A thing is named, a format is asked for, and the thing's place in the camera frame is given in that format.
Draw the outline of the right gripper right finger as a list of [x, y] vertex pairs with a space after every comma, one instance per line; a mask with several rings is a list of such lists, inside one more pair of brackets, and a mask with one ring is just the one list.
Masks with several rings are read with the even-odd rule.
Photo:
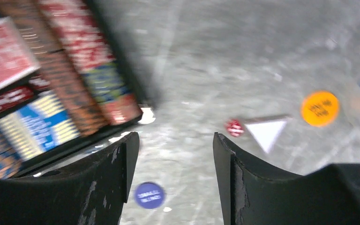
[[360, 164], [330, 164], [302, 176], [220, 133], [213, 154], [225, 225], [360, 225]]

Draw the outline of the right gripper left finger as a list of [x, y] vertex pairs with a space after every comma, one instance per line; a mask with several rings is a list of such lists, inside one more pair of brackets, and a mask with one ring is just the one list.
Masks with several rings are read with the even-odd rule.
[[116, 225], [127, 203], [140, 138], [106, 148], [39, 177], [0, 180], [0, 225]]

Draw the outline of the blue small blind button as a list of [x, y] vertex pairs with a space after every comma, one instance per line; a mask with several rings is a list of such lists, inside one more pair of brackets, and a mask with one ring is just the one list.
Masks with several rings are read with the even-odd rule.
[[135, 202], [144, 209], [159, 208], [165, 201], [164, 189], [154, 182], [144, 182], [134, 191]]

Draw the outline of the blue Texas Hold'em card deck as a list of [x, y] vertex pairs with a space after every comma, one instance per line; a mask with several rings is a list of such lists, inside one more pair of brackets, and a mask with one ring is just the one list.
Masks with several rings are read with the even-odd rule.
[[2, 117], [0, 130], [23, 161], [81, 135], [63, 104], [51, 91]]

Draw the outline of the orange big blind button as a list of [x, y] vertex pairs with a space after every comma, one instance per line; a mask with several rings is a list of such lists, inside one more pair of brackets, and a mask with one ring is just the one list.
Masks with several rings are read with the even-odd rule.
[[307, 124], [324, 127], [337, 119], [340, 108], [340, 101], [333, 93], [319, 90], [304, 98], [300, 115]]

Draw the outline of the white triangle piece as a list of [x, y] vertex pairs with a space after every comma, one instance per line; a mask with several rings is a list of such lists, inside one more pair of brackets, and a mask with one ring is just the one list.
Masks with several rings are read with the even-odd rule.
[[291, 119], [289, 114], [254, 117], [242, 119], [241, 125], [253, 136], [260, 148], [269, 154]]

